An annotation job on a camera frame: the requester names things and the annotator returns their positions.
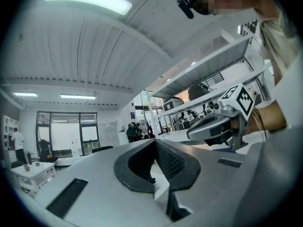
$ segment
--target shelf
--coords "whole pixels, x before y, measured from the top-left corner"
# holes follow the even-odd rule
[[[196,83],[227,69],[244,58],[251,36],[245,36],[211,53],[187,68],[149,96],[168,98],[190,88]]]
[[[173,109],[170,109],[168,111],[165,111],[165,112],[162,112],[156,116],[154,116],[154,118],[160,118],[160,117],[163,117],[163,116],[167,116],[167,115],[170,115],[170,114],[176,114],[176,113],[179,113],[179,112],[184,112],[185,110],[189,109],[189,108],[192,108],[196,105],[200,105],[200,104],[203,104],[203,103],[207,103],[207,102],[211,102],[213,101],[214,99],[217,99],[219,98],[220,96],[222,96],[229,88],[231,87],[234,87],[240,83],[244,84],[244,85],[247,85],[253,81],[255,81],[265,70],[267,70],[270,66],[269,65],[265,65],[263,68],[260,68],[256,71],[253,71],[252,73],[250,73],[249,75],[245,76],[245,77],[242,77],[241,79],[238,79],[236,81],[234,81],[233,83],[231,84],[228,84],[222,88],[219,88],[218,90],[215,90],[214,92],[211,92],[209,94],[206,94],[202,97],[199,97],[193,101],[190,101],[186,104],[183,104],[183,105],[180,105],[178,107],[175,107]]]

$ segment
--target ceiling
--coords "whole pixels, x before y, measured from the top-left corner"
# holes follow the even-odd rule
[[[122,108],[168,70],[164,80],[188,67],[189,55],[203,57],[224,26],[255,16],[244,11],[189,20],[176,0],[127,1],[133,7],[121,16],[82,3],[27,0],[1,51],[2,86],[36,92],[39,97],[25,98],[27,106]]]

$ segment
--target white coffee table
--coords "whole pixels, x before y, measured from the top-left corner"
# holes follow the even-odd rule
[[[13,168],[11,171],[22,188],[33,190],[35,194],[48,183],[50,177],[57,176],[54,163],[40,162],[40,165],[36,166],[33,162],[29,166],[30,170],[28,172],[23,166]]]

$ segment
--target table surface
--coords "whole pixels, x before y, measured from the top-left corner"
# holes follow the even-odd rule
[[[23,166],[18,166],[16,168],[13,168],[11,169],[11,171],[15,174],[18,174],[26,178],[33,178],[39,175],[40,173],[51,169],[54,166],[54,163],[40,162],[39,166],[36,166],[34,163],[29,166],[30,166],[30,170],[28,172],[25,170]]]

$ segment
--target head-mounted camera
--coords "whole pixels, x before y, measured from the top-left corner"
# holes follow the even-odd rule
[[[194,14],[191,9],[202,15],[211,14],[207,4],[202,2],[198,3],[197,0],[177,0],[177,4],[189,19],[194,18]]]

